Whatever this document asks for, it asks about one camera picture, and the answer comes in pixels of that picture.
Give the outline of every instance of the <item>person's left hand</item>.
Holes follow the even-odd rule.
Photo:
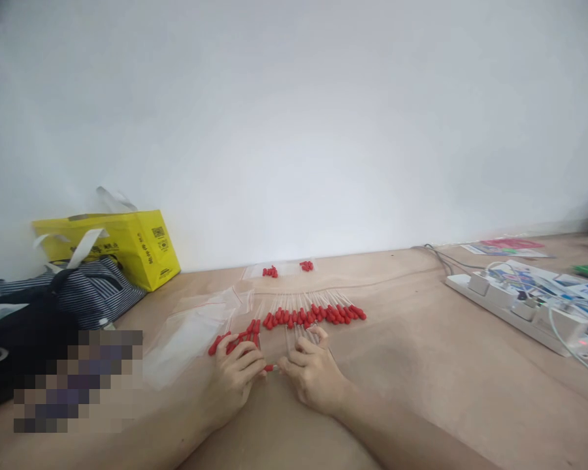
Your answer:
[[[201,396],[201,407],[211,430],[228,423],[246,404],[255,380],[266,376],[263,353],[251,341],[238,344],[227,356],[228,344],[238,336],[228,335],[220,341],[216,368]]]

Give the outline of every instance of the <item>yellow paper bag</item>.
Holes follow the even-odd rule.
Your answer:
[[[135,209],[126,200],[121,204]],[[158,210],[40,220],[33,222],[33,228],[37,236],[60,235],[43,240],[42,246],[50,261],[69,260],[88,230],[103,228],[105,236],[98,238],[86,261],[114,255],[126,278],[148,292],[158,289],[180,272],[168,230]]]

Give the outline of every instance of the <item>gray cable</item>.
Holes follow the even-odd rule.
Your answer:
[[[431,245],[431,243],[426,243],[425,245],[423,245],[423,247],[426,248],[426,249],[428,249],[428,250],[435,251],[436,253],[438,253],[439,255],[442,255],[443,257],[449,258],[450,260],[456,262],[457,264],[460,264],[461,266],[466,266],[467,268],[472,268],[472,269],[481,269],[481,270],[485,269],[485,266],[473,266],[471,264],[462,263],[461,261],[458,261],[455,258],[450,257],[449,255],[447,255],[447,254],[445,254],[445,253],[443,253],[441,251],[436,250]]]
[[[429,248],[427,248],[426,245],[425,246],[417,246],[415,248],[424,248],[427,251],[429,251]],[[453,266],[451,266],[448,262],[446,262],[444,259],[442,259],[442,257],[440,256],[440,253],[438,253],[436,250],[433,250],[433,251],[435,252],[435,255],[437,256],[438,260],[442,263],[442,266],[444,267],[444,274],[446,274],[446,275],[455,274],[455,272],[453,271]]]

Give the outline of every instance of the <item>finger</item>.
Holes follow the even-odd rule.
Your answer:
[[[265,367],[266,361],[264,359],[259,359],[253,362],[243,371],[238,372],[242,377],[242,384],[246,385],[247,383],[249,383],[251,380],[255,378],[256,375],[259,375]]]
[[[296,346],[298,346],[296,349],[306,354],[317,353],[319,349],[318,346],[313,344],[309,339],[302,336],[296,340]]]
[[[309,354],[303,354],[302,352],[298,351],[290,351],[289,360],[297,366],[305,367],[309,364],[311,358],[309,357]]]
[[[277,365],[279,370],[290,378],[298,377],[302,372],[302,367],[292,364],[286,357],[279,359]]]
[[[255,351],[257,346],[252,341],[242,341],[229,354],[231,360],[237,361],[246,351]]]
[[[235,341],[238,336],[238,334],[234,334],[222,338],[220,344],[216,348],[216,360],[223,360],[227,357],[227,346],[230,342]]]
[[[318,343],[318,347],[321,349],[326,349],[329,347],[329,335],[325,330],[320,328],[318,325],[312,326],[308,331],[312,333],[316,333],[320,338],[320,342]]]
[[[259,359],[263,359],[263,353],[260,350],[256,349],[254,351],[250,351],[248,354],[245,354],[233,363],[234,370],[244,370]]]

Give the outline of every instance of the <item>black bag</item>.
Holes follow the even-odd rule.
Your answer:
[[[57,293],[74,270],[63,270],[48,286],[0,296],[0,304],[28,304],[0,319],[0,403],[15,388],[34,388],[35,375],[56,373],[56,361],[78,344],[78,323],[59,310]]]

